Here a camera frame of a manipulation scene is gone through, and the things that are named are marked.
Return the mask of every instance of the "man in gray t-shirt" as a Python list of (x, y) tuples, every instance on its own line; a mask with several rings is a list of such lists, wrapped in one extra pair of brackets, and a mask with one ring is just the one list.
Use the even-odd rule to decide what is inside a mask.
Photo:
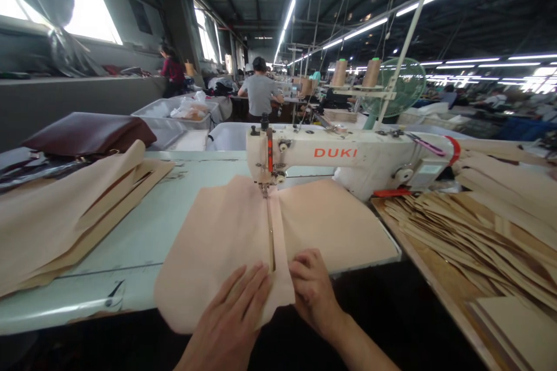
[(271, 101), (284, 103), (284, 97), (279, 94), (273, 80), (267, 77), (267, 64), (261, 57), (254, 60), (255, 74), (245, 79), (238, 95), (248, 96), (250, 122), (259, 122), (263, 113), (271, 114)]

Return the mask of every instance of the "electric fan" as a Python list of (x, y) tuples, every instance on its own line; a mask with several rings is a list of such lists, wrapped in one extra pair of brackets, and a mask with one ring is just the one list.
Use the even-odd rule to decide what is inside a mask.
[[(398, 59), (391, 59), (383, 63), (377, 78), (377, 85), (383, 86), (385, 90), (390, 78), (395, 73)], [(400, 67), (400, 74), (396, 80), (394, 100), (390, 100), (387, 105), (385, 117), (393, 117), (401, 114), (406, 109), (418, 101), (425, 91), (425, 70), (419, 62), (412, 58), (405, 58)], [(365, 111), (369, 112), (369, 121), (374, 121), (381, 113), (384, 100), (376, 97), (362, 97), (361, 105)]]

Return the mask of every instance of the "white sewing machine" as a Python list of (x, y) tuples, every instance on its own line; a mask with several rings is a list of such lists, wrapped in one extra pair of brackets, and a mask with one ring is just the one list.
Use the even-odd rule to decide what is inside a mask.
[(460, 155), (456, 140), (446, 136), (379, 130), (308, 130), (303, 125), (247, 133), (249, 171), (263, 195), (281, 184), (292, 166), (338, 167), (334, 180), (366, 201), (377, 195), (424, 191)]

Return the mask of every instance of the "brown leather bag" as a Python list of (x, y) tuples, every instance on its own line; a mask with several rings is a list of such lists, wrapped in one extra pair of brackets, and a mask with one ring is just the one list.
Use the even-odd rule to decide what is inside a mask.
[(157, 140), (141, 118), (75, 112), (40, 130), (22, 146), (46, 155), (102, 158), (127, 151), (138, 139), (146, 148)]

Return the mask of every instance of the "hand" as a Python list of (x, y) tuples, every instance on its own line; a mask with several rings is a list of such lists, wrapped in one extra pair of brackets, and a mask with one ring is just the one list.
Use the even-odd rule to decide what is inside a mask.
[(246, 266), (220, 287), (193, 333), (175, 371), (246, 370), (259, 331), (255, 330), (271, 289), (269, 266)]
[(323, 339), (334, 344), (348, 315), (338, 305), (327, 267), (318, 249), (306, 249), (289, 264), (296, 292), (296, 310)]

